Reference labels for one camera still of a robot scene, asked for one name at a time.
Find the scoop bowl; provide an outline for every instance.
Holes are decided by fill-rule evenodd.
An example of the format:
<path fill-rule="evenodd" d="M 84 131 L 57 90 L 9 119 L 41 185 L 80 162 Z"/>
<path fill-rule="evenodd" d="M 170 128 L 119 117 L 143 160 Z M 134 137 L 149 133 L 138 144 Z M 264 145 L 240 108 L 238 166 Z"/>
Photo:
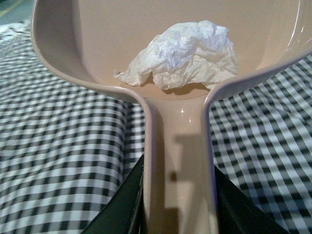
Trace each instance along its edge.
<path fill-rule="evenodd" d="M 218 233 L 209 107 L 312 53 L 310 0 L 37 0 L 32 41 L 56 75 L 142 105 L 146 117 L 144 212 L 148 233 Z M 158 34 L 179 22 L 229 29 L 236 77 L 163 91 L 114 78 Z"/>

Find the crumpled tissue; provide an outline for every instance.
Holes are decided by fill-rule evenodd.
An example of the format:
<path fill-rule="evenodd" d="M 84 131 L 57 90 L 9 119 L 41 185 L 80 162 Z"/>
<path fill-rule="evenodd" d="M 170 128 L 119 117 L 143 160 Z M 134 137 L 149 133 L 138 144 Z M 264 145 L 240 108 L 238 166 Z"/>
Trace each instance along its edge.
<path fill-rule="evenodd" d="M 115 70 L 114 77 L 136 86 L 152 72 L 155 85 L 163 90 L 189 83 L 203 83 L 212 89 L 237 74 L 237 57 L 227 32 L 208 20 L 175 24 L 157 35 L 126 72 Z"/>

